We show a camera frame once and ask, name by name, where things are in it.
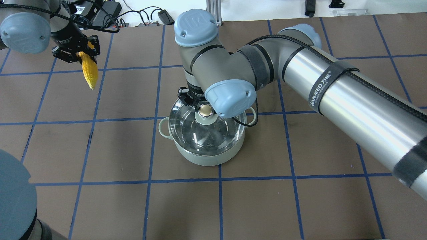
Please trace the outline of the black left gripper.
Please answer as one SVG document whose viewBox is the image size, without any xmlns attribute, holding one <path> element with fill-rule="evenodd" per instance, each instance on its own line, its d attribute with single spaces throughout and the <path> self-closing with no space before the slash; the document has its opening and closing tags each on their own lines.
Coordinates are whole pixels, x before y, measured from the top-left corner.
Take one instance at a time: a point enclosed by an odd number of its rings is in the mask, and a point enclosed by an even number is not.
<svg viewBox="0 0 427 240">
<path fill-rule="evenodd" d="M 85 53 L 98 64 L 97 57 L 100 55 L 98 35 L 85 36 L 79 27 L 70 21 L 63 29 L 51 32 L 51 38 L 58 45 L 52 48 L 53 57 L 67 63 L 82 64 L 78 53 L 85 48 Z"/>
</svg>

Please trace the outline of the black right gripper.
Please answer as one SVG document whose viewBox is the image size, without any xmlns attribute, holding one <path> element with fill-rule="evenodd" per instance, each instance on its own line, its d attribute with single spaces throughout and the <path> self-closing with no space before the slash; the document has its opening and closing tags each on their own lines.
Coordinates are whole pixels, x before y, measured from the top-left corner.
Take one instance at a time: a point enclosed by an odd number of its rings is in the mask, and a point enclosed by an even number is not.
<svg viewBox="0 0 427 240">
<path fill-rule="evenodd" d="M 200 86 L 187 82 L 186 87 L 179 87 L 177 97 L 185 106 L 195 107 L 199 101 L 207 101 Z M 246 115 L 254 115 L 254 108 L 250 107 L 245 111 Z"/>
</svg>

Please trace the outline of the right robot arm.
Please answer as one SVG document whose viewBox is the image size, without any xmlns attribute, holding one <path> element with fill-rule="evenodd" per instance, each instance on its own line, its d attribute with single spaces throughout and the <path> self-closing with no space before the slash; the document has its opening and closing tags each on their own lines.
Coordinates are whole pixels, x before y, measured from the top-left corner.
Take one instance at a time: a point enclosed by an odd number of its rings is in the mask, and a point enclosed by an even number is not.
<svg viewBox="0 0 427 240">
<path fill-rule="evenodd" d="M 174 31 L 191 88 L 202 91 L 220 116 L 243 113 L 255 103 L 256 91 L 282 80 L 426 198 L 426 114 L 323 51 L 310 25 L 258 37 L 235 53 L 224 48 L 216 20 L 205 10 L 180 14 Z"/>
</svg>

